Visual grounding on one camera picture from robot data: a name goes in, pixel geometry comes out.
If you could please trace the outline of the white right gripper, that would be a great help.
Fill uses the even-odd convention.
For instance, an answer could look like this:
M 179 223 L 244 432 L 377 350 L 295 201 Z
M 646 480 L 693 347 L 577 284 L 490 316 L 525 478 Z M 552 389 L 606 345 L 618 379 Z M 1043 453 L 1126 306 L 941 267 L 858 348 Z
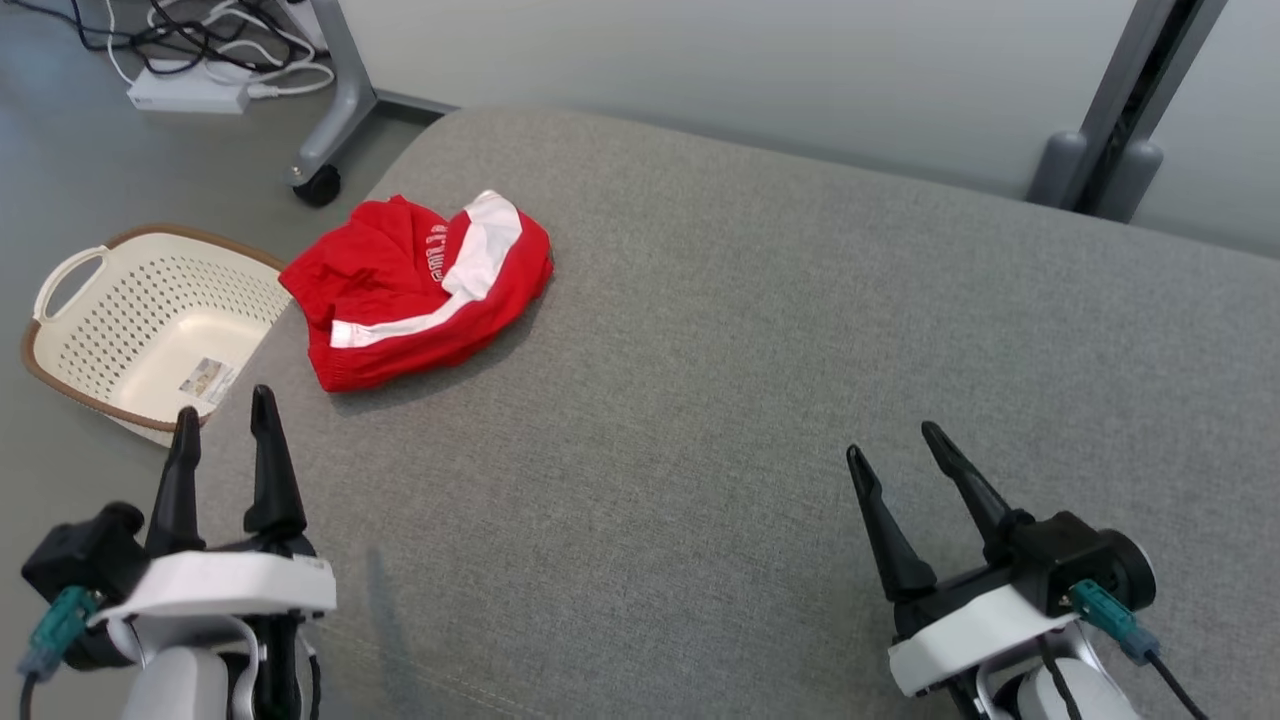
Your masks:
M 922 436 L 940 470 L 956 486 L 983 541 L 986 561 L 1010 561 L 1015 528 L 1036 519 L 1011 507 L 934 421 Z M 883 484 L 859 446 L 846 451 L 858 505 L 897 637 L 888 651 L 899 691 L 918 696 L 988 661 L 1020 660 L 1046 635 L 1065 659 L 1085 661 L 1084 635 L 1071 614 L 1050 618 L 1012 585 L 1011 568 L 982 568 L 937 583 L 883 498 Z

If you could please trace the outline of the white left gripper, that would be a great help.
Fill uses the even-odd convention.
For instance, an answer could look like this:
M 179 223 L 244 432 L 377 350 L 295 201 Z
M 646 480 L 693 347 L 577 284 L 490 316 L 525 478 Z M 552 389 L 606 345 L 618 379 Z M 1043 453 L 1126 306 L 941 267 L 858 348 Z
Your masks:
M 255 386 L 250 419 L 255 441 L 253 501 L 243 529 L 270 541 L 301 537 L 307 518 L 274 392 Z M 252 616 L 337 610 L 332 565 L 310 556 L 202 552 L 195 473 L 201 459 L 198 411 L 183 407 L 145 539 L 155 559 L 127 600 L 96 612 L 90 624 L 133 618 Z

